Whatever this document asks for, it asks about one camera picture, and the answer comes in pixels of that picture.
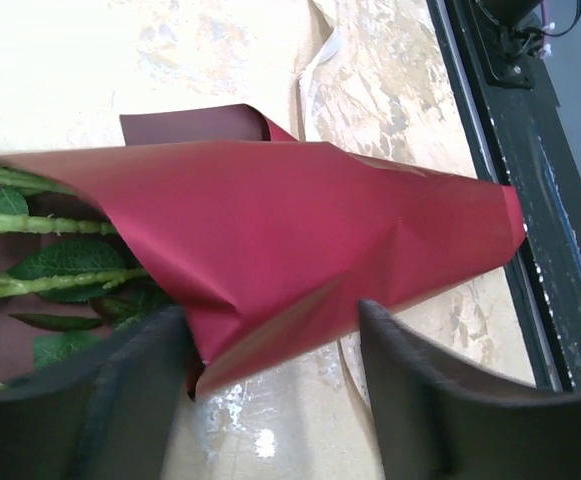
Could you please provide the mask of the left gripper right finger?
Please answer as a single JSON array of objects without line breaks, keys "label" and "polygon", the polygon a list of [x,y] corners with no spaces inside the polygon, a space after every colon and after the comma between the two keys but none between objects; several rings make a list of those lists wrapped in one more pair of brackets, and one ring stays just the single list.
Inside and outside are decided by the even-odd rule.
[{"label": "left gripper right finger", "polygon": [[358,312],[386,478],[581,479],[581,394],[490,373],[374,301]]}]

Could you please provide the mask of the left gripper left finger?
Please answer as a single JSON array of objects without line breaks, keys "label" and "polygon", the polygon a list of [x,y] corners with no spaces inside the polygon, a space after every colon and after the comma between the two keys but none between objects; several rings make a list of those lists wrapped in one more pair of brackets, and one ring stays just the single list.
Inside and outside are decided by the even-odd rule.
[{"label": "left gripper left finger", "polygon": [[190,336],[169,306],[0,390],[0,479],[157,479]]}]

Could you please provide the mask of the white printed ribbon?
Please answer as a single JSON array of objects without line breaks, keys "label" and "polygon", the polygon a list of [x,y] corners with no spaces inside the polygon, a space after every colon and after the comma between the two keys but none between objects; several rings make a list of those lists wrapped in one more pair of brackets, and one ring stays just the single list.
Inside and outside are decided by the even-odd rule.
[{"label": "white printed ribbon", "polygon": [[[303,136],[309,142],[323,141],[317,126],[318,110],[325,105],[325,83],[319,75],[323,68],[339,53],[342,39],[337,28],[334,28],[313,59],[301,71],[298,78],[298,90]],[[369,395],[363,369],[358,332],[351,333],[337,340],[341,369],[349,384],[349,389],[369,406]]]}]

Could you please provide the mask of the pink flower bunch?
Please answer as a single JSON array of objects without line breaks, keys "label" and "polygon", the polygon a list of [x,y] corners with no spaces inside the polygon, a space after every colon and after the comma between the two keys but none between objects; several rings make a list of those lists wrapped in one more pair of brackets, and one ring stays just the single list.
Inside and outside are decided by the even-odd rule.
[{"label": "pink flower bunch", "polygon": [[75,193],[0,166],[0,387],[172,305],[110,220],[68,214]]}]

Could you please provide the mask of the red wrapping paper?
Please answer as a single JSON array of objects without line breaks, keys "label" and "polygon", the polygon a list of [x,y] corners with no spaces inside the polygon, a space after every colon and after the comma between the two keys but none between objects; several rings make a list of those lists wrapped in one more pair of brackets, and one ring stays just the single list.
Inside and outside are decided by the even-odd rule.
[{"label": "red wrapping paper", "polygon": [[294,139],[228,105],[124,115],[121,147],[0,154],[105,214],[185,308],[200,394],[508,263],[514,188]]}]

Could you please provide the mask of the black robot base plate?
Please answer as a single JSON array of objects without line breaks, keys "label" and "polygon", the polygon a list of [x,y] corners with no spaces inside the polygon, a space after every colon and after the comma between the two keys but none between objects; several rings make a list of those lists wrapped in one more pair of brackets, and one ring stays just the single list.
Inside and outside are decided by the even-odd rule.
[{"label": "black robot base plate", "polygon": [[[548,1],[557,31],[576,1]],[[479,177],[515,188],[525,241],[505,275],[538,385],[581,391],[581,19],[552,54],[516,56],[475,1],[432,1]]]}]

